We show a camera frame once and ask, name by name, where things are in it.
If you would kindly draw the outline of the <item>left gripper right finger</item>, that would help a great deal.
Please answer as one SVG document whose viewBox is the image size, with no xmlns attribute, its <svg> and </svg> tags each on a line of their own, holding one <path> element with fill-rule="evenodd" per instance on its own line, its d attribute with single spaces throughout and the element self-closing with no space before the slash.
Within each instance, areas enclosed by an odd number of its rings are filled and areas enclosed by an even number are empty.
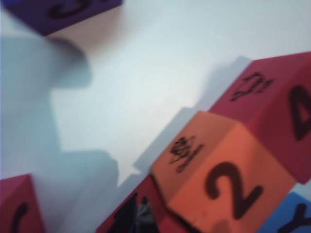
<svg viewBox="0 0 311 233">
<path fill-rule="evenodd" d="M 147 197 L 143 197 L 136 213 L 137 233 L 157 233 L 158 227 Z"/>
</svg>

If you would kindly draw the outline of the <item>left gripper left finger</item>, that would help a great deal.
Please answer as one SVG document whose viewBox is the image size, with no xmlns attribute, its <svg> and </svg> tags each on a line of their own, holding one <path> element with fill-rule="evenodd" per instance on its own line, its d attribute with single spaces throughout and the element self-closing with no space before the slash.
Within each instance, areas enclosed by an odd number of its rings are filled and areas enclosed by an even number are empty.
<svg viewBox="0 0 311 233">
<path fill-rule="evenodd" d="M 114 222 L 108 233 L 134 233 L 137 214 L 137 194 L 133 194 L 115 213 Z"/>
</svg>

